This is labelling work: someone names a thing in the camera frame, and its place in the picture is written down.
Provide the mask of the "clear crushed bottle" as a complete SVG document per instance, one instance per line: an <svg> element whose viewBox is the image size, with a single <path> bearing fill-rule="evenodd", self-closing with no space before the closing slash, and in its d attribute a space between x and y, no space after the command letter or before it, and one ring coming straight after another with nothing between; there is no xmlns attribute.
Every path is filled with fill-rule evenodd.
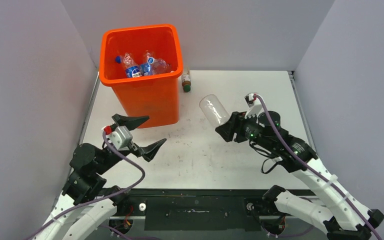
<svg viewBox="0 0 384 240"><path fill-rule="evenodd" d="M214 94L203 97L199 102L199 107L214 128L225 124L231 116Z"/></svg>

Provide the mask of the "green cap brown bottle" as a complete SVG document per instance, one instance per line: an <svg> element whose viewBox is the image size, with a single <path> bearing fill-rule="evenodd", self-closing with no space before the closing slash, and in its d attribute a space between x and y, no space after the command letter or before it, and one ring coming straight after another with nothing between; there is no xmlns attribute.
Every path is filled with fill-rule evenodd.
<svg viewBox="0 0 384 240"><path fill-rule="evenodd" d="M190 75L190 70L188 68L181 75L181 86L184 93L188 93L191 91L191 88L192 88L191 75Z"/></svg>

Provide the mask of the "pepsi bottle back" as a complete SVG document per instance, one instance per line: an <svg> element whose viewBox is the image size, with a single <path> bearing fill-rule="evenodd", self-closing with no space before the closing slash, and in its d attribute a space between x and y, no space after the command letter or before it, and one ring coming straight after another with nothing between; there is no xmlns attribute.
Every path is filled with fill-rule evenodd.
<svg viewBox="0 0 384 240"><path fill-rule="evenodd" d="M139 65L134 61L130 53L116 56L115 62L123 66L127 78L138 78L143 76Z"/></svg>

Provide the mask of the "blue cap pepsi bottle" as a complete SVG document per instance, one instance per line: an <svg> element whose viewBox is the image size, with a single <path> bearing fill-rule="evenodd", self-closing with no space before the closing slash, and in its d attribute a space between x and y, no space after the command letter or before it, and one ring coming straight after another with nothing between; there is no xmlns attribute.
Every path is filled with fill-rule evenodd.
<svg viewBox="0 0 384 240"><path fill-rule="evenodd" d="M149 51L146 51L143 55L142 64L140 65L141 73L144 77L152 76L155 74L153 64L155 62L155 58L153 54Z"/></svg>

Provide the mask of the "small clear water bottle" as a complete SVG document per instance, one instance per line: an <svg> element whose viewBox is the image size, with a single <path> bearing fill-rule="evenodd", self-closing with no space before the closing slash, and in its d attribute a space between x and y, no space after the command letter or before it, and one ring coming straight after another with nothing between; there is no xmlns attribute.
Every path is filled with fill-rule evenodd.
<svg viewBox="0 0 384 240"><path fill-rule="evenodd" d="M166 74L172 71L172 66L162 58L155 58L151 64L152 73L154 75Z"/></svg>

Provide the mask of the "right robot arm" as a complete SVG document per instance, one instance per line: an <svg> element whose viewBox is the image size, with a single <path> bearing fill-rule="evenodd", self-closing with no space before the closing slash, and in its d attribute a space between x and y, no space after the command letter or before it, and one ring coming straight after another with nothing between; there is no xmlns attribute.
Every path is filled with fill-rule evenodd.
<svg viewBox="0 0 384 240"><path fill-rule="evenodd" d="M209 120L226 142L248 142L275 167L283 167L303 182L322 202L315 204L274 185L262 197L267 213L297 217L322 231L329 240L368 240L384 220L380 210L355 199L304 140L281 127L277 112L222 111Z"/></svg>

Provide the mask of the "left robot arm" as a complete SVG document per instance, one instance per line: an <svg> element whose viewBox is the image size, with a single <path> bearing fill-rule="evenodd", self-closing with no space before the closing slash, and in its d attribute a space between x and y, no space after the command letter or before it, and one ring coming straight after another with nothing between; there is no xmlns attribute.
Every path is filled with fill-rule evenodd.
<svg viewBox="0 0 384 240"><path fill-rule="evenodd" d="M127 156L132 154L150 162L166 139L141 147L133 141L132 131L149 116L114 114L111 118L113 123L102 129L102 147L81 143L75 148L69 163L72 171L57 202L42 227L28 236L29 240L84 240L111 216L121 216L129 210L129 191L146 174ZM120 161L137 168L140 178L125 188L105 187L107 180L102 175Z"/></svg>

